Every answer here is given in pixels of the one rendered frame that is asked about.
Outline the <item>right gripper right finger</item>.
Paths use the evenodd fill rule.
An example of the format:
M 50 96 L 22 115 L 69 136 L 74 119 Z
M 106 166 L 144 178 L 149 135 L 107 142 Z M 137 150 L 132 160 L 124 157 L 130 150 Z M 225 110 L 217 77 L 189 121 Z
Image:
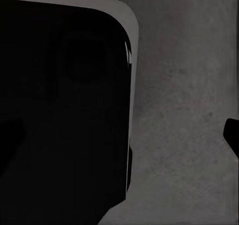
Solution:
M 239 120 L 228 118 L 223 136 L 239 159 Z

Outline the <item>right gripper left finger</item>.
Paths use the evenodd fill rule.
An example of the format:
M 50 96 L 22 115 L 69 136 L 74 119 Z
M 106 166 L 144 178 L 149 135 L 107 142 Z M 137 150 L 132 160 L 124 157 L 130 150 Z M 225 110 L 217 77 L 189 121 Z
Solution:
M 26 138 L 21 118 L 0 124 L 0 178 Z

